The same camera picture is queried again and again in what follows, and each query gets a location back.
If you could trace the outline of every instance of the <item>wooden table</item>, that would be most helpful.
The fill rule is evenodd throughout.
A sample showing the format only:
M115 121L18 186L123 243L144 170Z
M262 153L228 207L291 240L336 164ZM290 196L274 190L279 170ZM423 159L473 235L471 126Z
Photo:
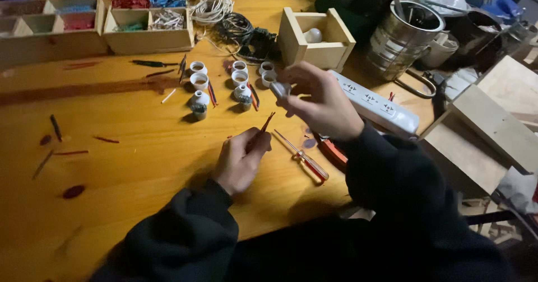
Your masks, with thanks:
M235 0L234 11L254 26L277 33L282 7L307 10L314 0ZM69 63L51 62L0 72L0 92L39 87L40 83L84 83L137 79L155 68L134 66L131 59L178 61L183 53L101 57L100 64L63 70ZM202 41L188 53L188 63L204 61L220 105L208 118L191 123L186 105L192 93L180 88L165 103L153 91L72 97L0 107L0 276L4 281L82 280L136 223L163 207L186 185L205 180L227 136L249 127L261 127L272 111L277 114L269 129L277 129L296 146L307 140L307 126L296 117L286 118L275 106L269 90L258 88L260 111L237 114L227 87L223 61L231 57ZM360 74L355 55L347 60L343 75L387 96L420 116L419 132L432 121L430 100L421 99L393 83L380 83ZM257 67L250 77L258 79ZM418 81L406 79L414 86ZM54 138L49 116L54 114L64 142ZM40 146L45 135L52 143ZM120 140L119 144L92 138ZM291 149L273 138L273 151L265 155L252 186L230 208L239 223L239 238L261 235L290 224L329 214L350 202L344 174L317 148L311 155L329 174L323 186L291 159ZM54 155L36 180L38 164L51 149L58 152L89 150L89 154ZM64 190L84 185L86 190L70 200Z

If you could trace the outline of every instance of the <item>small wooden box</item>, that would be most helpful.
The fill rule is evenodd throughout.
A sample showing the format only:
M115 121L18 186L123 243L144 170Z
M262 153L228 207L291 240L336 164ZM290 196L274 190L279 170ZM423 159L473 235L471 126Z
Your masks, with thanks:
M83 12L66 12L88 6ZM103 0L21 0L0 2L0 68L34 62L105 55L101 37ZM84 30L65 30L70 23L93 24Z
M189 51L194 47L194 31L189 8L165 8L185 16L186 29L151 30L154 15L162 8L109 8L103 36L116 54L144 54ZM116 27L142 23L148 30L117 32Z
M308 44L304 32L317 28L326 43ZM321 69L341 72L355 40L334 8L327 13L293 12L285 7L282 12L278 44L286 65L305 60Z

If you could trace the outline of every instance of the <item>black wire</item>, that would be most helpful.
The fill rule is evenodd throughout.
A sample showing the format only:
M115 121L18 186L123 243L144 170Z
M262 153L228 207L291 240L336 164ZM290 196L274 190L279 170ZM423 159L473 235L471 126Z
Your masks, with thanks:
M239 45L244 45L250 40L254 28L246 17L239 13L226 13L221 21L222 34L229 38L235 39Z

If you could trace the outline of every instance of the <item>wooden compartment box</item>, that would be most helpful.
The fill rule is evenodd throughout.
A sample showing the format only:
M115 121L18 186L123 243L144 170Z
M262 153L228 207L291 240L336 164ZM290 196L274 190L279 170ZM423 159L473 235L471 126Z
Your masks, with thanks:
M324 43L308 44L304 32L318 28ZM293 12L285 7L277 42L286 65L305 60L321 69L341 72L355 40L334 8L327 13Z
M103 37L117 54L144 54L189 51L194 47L194 32L189 8L164 8L185 17L185 29L153 30L152 23L163 8L113 9L109 8ZM144 30L118 31L121 26L141 23Z
M0 68L107 54L103 14L103 0L0 2Z

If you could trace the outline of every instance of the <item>power strip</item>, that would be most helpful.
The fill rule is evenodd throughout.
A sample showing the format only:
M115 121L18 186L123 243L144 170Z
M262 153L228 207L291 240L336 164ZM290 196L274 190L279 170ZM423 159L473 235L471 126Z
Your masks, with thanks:
M401 137L415 136L416 130L419 128L417 115L333 70L329 70L329 72L336 76L340 87L357 113Z

